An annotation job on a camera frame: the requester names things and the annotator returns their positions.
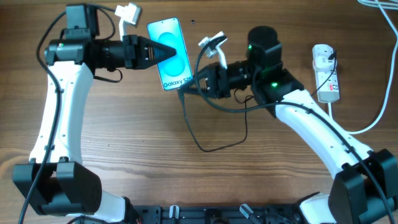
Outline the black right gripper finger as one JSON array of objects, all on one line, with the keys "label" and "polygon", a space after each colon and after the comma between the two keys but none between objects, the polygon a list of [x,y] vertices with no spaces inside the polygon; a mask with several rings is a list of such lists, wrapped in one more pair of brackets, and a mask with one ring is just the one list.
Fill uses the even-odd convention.
[{"label": "black right gripper finger", "polygon": [[202,93],[207,94],[209,89],[207,86],[207,82],[204,82],[203,85],[196,86],[196,82],[194,79],[191,79],[184,84],[182,84],[178,90],[178,96],[183,96],[184,94],[192,94],[192,95],[199,95],[199,90],[201,90]]},{"label": "black right gripper finger", "polygon": [[194,75],[190,82],[190,86],[195,86],[195,79],[198,80],[200,86],[217,86],[218,84],[218,66],[208,65],[199,69],[194,68]]}]

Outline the smartphone with cyan screen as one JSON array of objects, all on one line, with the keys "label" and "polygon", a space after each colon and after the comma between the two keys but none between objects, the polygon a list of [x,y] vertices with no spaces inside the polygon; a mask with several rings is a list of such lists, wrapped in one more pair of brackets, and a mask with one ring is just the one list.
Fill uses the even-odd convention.
[{"label": "smartphone with cyan screen", "polygon": [[155,56],[160,82],[165,91],[180,88],[193,77],[180,21],[177,17],[150,22],[147,25],[150,40],[160,44]]}]

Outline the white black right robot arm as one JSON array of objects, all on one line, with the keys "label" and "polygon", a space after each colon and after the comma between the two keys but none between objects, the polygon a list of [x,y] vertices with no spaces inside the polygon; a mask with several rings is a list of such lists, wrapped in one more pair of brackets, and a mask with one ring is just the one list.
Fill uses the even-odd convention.
[{"label": "white black right robot arm", "polygon": [[247,58],[227,63],[223,33],[205,37],[201,54],[219,62],[195,67],[192,80],[179,89],[200,95],[209,105],[228,98],[233,89],[251,88],[256,108],[292,128],[318,155],[331,177],[328,194],[314,193],[296,203],[270,205],[257,217],[248,205],[240,212],[252,223],[373,223],[392,218],[397,210],[397,160],[388,151],[373,151],[345,131],[313,100],[304,86],[283,67],[276,31],[257,26],[249,31]]}]

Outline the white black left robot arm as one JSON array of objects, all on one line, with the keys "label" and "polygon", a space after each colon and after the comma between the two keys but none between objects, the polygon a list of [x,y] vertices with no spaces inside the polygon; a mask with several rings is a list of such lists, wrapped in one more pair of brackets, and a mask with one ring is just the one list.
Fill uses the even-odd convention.
[{"label": "white black left robot arm", "polygon": [[73,221],[142,223],[143,217],[126,197],[103,190],[100,178],[84,167],[81,131],[88,92],[95,71],[123,68],[143,70],[176,54],[174,48],[126,28],[137,26],[140,6],[129,3],[114,13],[112,37],[100,38],[98,13],[111,9],[99,4],[70,4],[62,12],[67,26],[47,47],[39,44],[36,57],[48,76],[47,97],[39,136],[29,161],[13,170],[13,182],[25,198],[21,214],[32,208],[38,215],[69,216]]}]

